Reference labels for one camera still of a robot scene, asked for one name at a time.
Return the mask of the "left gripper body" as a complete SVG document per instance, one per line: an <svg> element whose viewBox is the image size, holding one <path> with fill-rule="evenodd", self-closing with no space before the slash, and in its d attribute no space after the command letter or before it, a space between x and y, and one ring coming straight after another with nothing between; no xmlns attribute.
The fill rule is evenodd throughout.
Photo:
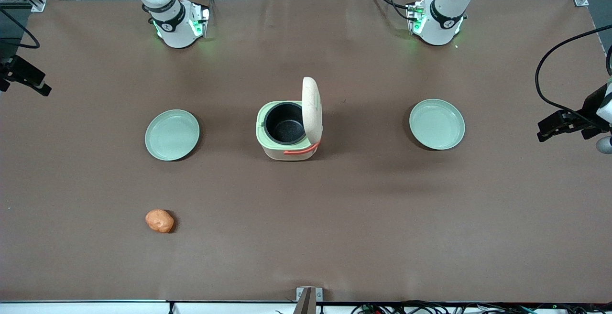
<svg viewBox="0 0 612 314"><path fill-rule="evenodd" d="M581 133L584 140L594 138L599 134L611 132L612 106L611 106L611 83L608 79L604 85L586 97L583 102L583 113L592 119L588 127Z"/></svg>

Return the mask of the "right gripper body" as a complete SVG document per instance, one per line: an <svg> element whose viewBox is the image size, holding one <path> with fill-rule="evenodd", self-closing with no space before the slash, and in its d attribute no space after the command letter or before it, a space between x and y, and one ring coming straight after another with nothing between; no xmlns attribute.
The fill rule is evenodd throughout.
<svg viewBox="0 0 612 314"><path fill-rule="evenodd" d="M19 55L13 55L10 58L3 58L0 63L0 91L6 92L11 83L22 84L22 79L19 74L14 75L14 68L20 68L23 58Z"/></svg>

